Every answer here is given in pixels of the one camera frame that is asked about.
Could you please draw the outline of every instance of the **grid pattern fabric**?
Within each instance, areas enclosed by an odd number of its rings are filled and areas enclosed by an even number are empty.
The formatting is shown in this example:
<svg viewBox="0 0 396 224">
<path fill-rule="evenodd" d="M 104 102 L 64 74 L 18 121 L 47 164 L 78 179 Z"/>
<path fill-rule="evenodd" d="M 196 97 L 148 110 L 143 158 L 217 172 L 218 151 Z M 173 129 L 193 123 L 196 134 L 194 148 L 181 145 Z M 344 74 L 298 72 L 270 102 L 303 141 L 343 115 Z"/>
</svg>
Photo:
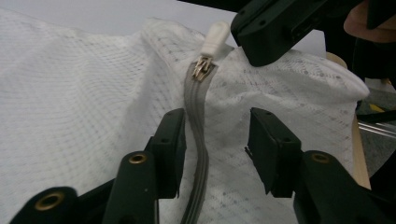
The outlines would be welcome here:
<svg viewBox="0 0 396 224">
<path fill-rule="evenodd" d="M 204 36 L 150 19 L 131 36 L 92 35 L 0 9 L 0 222 L 38 192 L 87 192 L 143 150 L 167 111 L 184 106 L 184 79 Z M 210 165 L 199 223 L 296 222 L 291 200 L 264 194 L 248 142 L 249 109 L 270 110 L 303 150 L 333 154 L 352 167 L 351 121 L 368 94 L 347 70 L 290 51 L 254 68 L 241 49 L 222 55 L 205 99 Z M 178 223 L 196 163 L 187 122 L 180 198 L 161 200 L 161 223 Z"/>
</svg>

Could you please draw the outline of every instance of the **zipper pull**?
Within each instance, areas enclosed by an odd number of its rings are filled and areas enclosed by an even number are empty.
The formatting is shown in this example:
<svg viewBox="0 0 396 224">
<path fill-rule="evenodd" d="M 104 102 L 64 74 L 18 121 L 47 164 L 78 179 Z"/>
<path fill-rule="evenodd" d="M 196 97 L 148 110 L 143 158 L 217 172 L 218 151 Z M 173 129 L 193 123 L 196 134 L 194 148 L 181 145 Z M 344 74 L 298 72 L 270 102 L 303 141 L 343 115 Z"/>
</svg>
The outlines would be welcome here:
<svg viewBox="0 0 396 224">
<path fill-rule="evenodd" d="M 210 74 L 214 67 L 212 60 L 219 53 L 229 35 L 230 25 L 225 21 L 218 21 L 210 26 L 192 78 L 203 81 Z"/>
</svg>

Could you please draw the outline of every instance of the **white fabric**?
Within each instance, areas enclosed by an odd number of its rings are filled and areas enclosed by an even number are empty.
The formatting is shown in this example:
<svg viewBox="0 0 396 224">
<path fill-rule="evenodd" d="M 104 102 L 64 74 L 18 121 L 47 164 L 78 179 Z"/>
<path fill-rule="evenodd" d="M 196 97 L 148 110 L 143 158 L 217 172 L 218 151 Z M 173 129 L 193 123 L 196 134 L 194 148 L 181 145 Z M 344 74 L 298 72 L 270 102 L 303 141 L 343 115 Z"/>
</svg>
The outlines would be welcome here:
<svg viewBox="0 0 396 224">
<path fill-rule="evenodd" d="M 167 111 L 184 106 L 184 78 L 204 37 L 148 20 L 131 36 L 90 35 L 0 9 L 0 223 L 55 186 L 84 193 L 143 150 Z M 251 67 L 241 49 L 219 66 L 205 101 L 209 178 L 199 223 L 296 222 L 290 200 L 264 194 L 248 142 L 249 109 L 270 110 L 302 140 L 350 171 L 351 121 L 364 84 L 337 64 L 290 51 Z M 161 201 L 179 223 L 196 163 L 191 130 L 180 198 Z"/>
</svg>

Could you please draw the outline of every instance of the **gray zipper tape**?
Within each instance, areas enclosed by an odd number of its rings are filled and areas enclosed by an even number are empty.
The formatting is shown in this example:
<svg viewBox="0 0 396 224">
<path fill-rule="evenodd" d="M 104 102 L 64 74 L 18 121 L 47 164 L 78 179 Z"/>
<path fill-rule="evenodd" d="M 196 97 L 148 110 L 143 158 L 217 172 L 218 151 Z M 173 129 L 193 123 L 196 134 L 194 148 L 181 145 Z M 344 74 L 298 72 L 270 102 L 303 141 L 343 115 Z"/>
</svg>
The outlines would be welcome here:
<svg viewBox="0 0 396 224">
<path fill-rule="evenodd" d="M 204 124 L 205 124 L 205 98 L 209 89 L 210 81 L 217 71 L 215 67 L 202 81 L 192 78 L 196 63 L 192 63 L 185 79 L 184 101 L 187 115 L 191 123 L 192 133 L 197 146 L 197 165 L 195 168 L 194 183 L 189 202 L 181 220 L 182 224 L 195 224 L 201 213 L 205 200 L 206 180 L 209 170 L 209 157 L 205 146 Z"/>
</svg>

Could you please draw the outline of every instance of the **person's hand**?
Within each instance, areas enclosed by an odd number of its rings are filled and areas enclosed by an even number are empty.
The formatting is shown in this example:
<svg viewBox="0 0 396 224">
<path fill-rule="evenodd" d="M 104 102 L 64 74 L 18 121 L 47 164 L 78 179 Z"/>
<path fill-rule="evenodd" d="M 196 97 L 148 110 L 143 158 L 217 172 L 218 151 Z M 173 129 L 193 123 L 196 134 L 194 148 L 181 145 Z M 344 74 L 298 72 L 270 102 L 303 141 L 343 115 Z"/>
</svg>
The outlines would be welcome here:
<svg viewBox="0 0 396 224">
<path fill-rule="evenodd" d="M 375 43 L 396 42 L 396 15 L 393 15 L 393 17 L 379 25 L 374 30 L 368 30 L 366 28 L 367 8 L 368 1 L 365 0 L 350 10 L 344 23 L 344 30 L 349 35 Z"/>
</svg>

